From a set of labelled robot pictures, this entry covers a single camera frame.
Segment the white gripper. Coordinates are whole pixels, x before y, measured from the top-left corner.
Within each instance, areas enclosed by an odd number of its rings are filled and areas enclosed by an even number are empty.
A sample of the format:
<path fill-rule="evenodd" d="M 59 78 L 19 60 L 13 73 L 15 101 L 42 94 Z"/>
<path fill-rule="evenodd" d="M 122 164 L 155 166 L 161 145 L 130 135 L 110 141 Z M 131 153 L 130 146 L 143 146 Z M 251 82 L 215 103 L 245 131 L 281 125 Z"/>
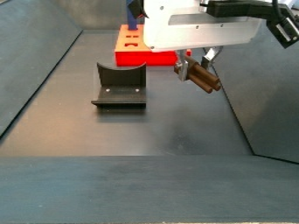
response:
<path fill-rule="evenodd" d="M 181 81 L 189 73 L 187 51 L 210 47 L 201 65 L 209 70 L 222 46 L 247 43 L 258 34 L 262 20 L 253 17 L 214 17 L 201 11 L 202 0 L 145 0 L 145 44 L 154 52 L 177 51 Z"/>

